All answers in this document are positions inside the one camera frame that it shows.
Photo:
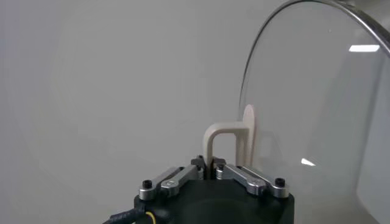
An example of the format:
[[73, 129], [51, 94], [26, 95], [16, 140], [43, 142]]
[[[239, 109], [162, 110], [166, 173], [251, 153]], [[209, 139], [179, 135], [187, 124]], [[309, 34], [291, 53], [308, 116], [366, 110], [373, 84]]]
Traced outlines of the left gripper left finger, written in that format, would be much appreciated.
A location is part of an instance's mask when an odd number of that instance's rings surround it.
[[189, 180], [203, 179], [204, 157], [198, 155], [186, 167], [171, 167], [151, 180], [144, 180], [138, 196], [143, 201], [152, 201], [161, 192], [167, 197], [174, 197]]

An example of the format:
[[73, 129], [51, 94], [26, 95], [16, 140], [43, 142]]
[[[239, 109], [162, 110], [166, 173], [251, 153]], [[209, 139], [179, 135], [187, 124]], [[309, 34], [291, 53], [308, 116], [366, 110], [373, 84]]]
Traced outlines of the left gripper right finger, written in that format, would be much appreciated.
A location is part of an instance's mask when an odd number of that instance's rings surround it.
[[289, 197], [289, 187], [284, 178], [272, 178], [251, 167], [227, 164], [224, 159], [217, 157], [212, 159], [211, 165], [217, 180], [234, 180], [251, 195], [260, 197], [270, 194], [275, 198]]

